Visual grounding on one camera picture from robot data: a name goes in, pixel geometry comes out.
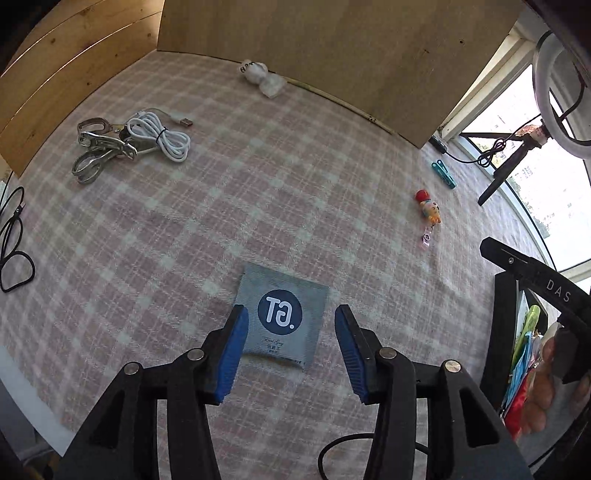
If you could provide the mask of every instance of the blue item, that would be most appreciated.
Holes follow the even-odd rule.
[[[345,315],[341,308],[335,311],[335,333],[339,341],[340,351],[343,355],[347,374],[353,393],[359,396],[361,402],[367,404],[369,400],[369,390],[365,382],[365,365],[363,357],[359,352],[357,344],[353,338],[353,333],[345,320]]]
[[[439,175],[443,179],[443,181],[446,183],[448,187],[450,187],[451,189],[456,188],[456,181],[447,171],[447,167],[445,166],[445,163],[443,163],[443,160],[437,160],[436,162],[433,162],[431,166],[433,170],[435,170],[437,175]]]
[[[524,335],[525,340],[525,348],[523,349],[523,353],[513,370],[513,377],[511,378],[511,384],[505,394],[505,412],[509,410],[509,407],[513,403],[517,392],[519,391],[519,387],[521,386],[523,379],[527,375],[528,366],[530,364],[531,358],[531,350],[534,344],[533,334],[532,332],[527,332]]]
[[[213,396],[219,403],[223,402],[224,397],[232,389],[247,334],[248,310],[243,307],[234,323],[217,365],[217,386],[213,392]]]

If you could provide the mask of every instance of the wooden board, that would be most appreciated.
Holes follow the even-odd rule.
[[[0,154],[17,175],[82,100],[156,48],[160,15],[150,15],[96,43],[27,100],[0,134]]]
[[[99,40],[162,10],[164,0],[102,0],[62,22],[0,76],[0,132],[55,72]]]
[[[37,40],[44,37],[60,23],[98,2],[100,2],[100,0],[61,0],[61,2],[53,7],[51,11],[43,17],[35,27],[33,27],[25,40],[18,47],[17,52],[10,59],[8,65],[11,65]]]
[[[158,49],[262,61],[422,147],[522,9],[520,0],[166,0]]]

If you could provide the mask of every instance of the white usb cable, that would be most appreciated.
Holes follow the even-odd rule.
[[[189,127],[192,121],[186,118],[176,119],[170,114],[155,108],[149,110],[158,110],[174,122]],[[191,138],[183,133],[169,130],[162,125],[160,118],[153,112],[139,111],[127,122],[127,130],[131,138],[137,140],[151,140],[155,141],[164,155],[170,158],[173,162],[180,163],[185,161],[189,148],[191,146]]]

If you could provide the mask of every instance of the navy circle logo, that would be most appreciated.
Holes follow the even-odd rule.
[[[295,332],[301,324],[301,305],[287,290],[272,290],[262,296],[258,306],[263,327],[277,335]]]

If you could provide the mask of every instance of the black wire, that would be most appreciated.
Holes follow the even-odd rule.
[[[32,281],[33,278],[35,278],[35,263],[33,262],[33,259],[25,252],[17,250],[17,248],[20,245],[21,240],[22,240],[21,213],[22,213],[22,209],[24,208],[23,200],[25,197],[25,189],[23,187],[15,188],[12,191],[12,193],[10,195],[8,195],[6,202],[4,204],[2,204],[2,202],[4,201],[4,195],[6,194],[6,192],[8,190],[8,184],[10,183],[13,173],[14,172],[11,172],[10,175],[8,176],[8,180],[7,180],[6,185],[4,186],[4,189],[2,191],[2,196],[0,197],[0,219],[2,219],[2,215],[4,214],[4,211],[6,210],[7,206],[10,204],[10,201],[12,200],[12,198],[14,196],[16,196],[18,193],[21,194],[21,199],[18,202],[17,208],[15,209],[12,216],[3,225],[2,229],[0,229],[0,236],[4,235],[4,237],[2,238],[2,244],[0,246],[0,290],[2,290],[4,293],[8,293],[12,290],[15,290],[16,288],[22,287],[23,285],[26,285],[27,283]],[[7,254],[8,245],[10,244],[10,237],[12,235],[12,232],[14,231],[14,226],[17,223],[19,226],[18,239],[17,239],[16,243],[14,244],[14,247],[12,247],[12,250],[10,250],[10,252]],[[2,283],[2,270],[4,269],[4,266],[6,266],[8,261],[14,257],[25,258],[29,262],[32,272],[31,272],[31,275],[26,280],[16,283],[11,287],[4,288],[4,285]]]
[[[349,440],[359,440],[359,439],[373,439],[373,433],[354,433],[353,435],[345,435],[344,437],[337,438],[330,442],[327,446],[325,446],[320,453],[318,454],[318,473],[322,477],[322,480],[328,480],[326,478],[326,474],[324,472],[324,466],[322,464],[322,460],[326,453],[332,448],[337,446],[339,443],[348,442]],[[423,452],[425,455],[429,455],[429,449],[425,447],[422,443],[415,442],[414,447],[419,452]]]
[[[476,160],[460,160],[459,158],[454,157],[453,155],[451,155],[449,152],[446,152],[446,154],[449,155],[454,160],[460,162],[460,163],[478,163],[478,165],[480,167],[482,167],[482,168],[490,167],[491,164],[492,164],[493,157],[497,153],[501,153],[505,149],[505,147],[507,146],[507,141],[511,137],[513,137],[513,135],[515,135],[519,130],[521,130],[527,124],[533,122],[540,115],[541,114],[538,113],[535,117],[533,117],[532,119],[528,120],[523,125],[521,125],[518,129],[516,129],[511,135],[509,135],[509,136],[507,136],[505,138],[497,138],[495,140],[495,142],[492,144],[492,148],[489,148],[488,150],[485,150],[484,152],[482,152],[482,154],[480,155],[480,157],[478,157]]]
[[[581,84],[581,91],[579,92],[579,98],[577,98],[577,101],[573,104],[573,106],[571,108],[569,108],[568,110],[566,110],[562,115],[560,115],[560,118],[559,118],[560,122],[562,122],[571,113],[573,113],[579,107],[581,102],[583,101],[583,95],[585,93],[585,87],[587,85],[585,85],[585,80],[583,79],[583,76],[581,75],[579,70],[576,67],[575,67],[575,69],[577,70],[577,75],[579,76],[579,82]]]
[[[577,75],[579,76],[579,83],[581,84],[581,90],[579,92],[579,97],[577,98],[577,101],[575,101],[575,103],[568,108],[568,110],[566,110],[562,115],[560,115],[560,117],[558,118],[558,121],[560,123],[562,123],[562,121],[567,118],[571,113],[573,113],[581,104],[581,102],[583,101],[583,96],[585,93],[585,80],[583,78],[583,76],[581,75],[581,73],[579,72],[579,70],[575,67],[575,69],[577,70]],[[527,124],[533,122],[536,118],[538,118],[539,116],[541,116],[540,113],[538,113],[538,115],[536,115],[535,117],[533,117],[531,120],[528,120],[527,122],[525,122],[523,125],[521,125],[517,130],[515,130],[511,135],[509,135],[508,137],[505,138],[497,138],[495,140],[495,142],[492,145],[492,148],[485,150],[484,152],[482,152],[482,155],[480,155],[480,157],[478,157],[476,160],[460,160],[457,157],[454,157],[451,153],[446,152],[447,155],[449,155],[451,158],[453,158],[454,160],[460,162],[460,163],[478,163],[479,166],[483,167],[483,168],[487,168],[490,167],[492,164],[492,159],[493,157],[497,154],[497,153],[501,153],[505,147],[507,146],[507,141],[513,137],[513,135],[515,135],[519,130],[521,130],[523,127],[525,127]]]
[[[550,447],[548,450],[546,450],[542,455],[540,455],[538,458],[536,458],[533,462],[531,462],[527,468],[533,468],[535,467],[538,463],[540,463],[545,457],[546,455],[548,455],[552,450],[554,450],[556,448],[556,443],[552,445],[552,447]]]

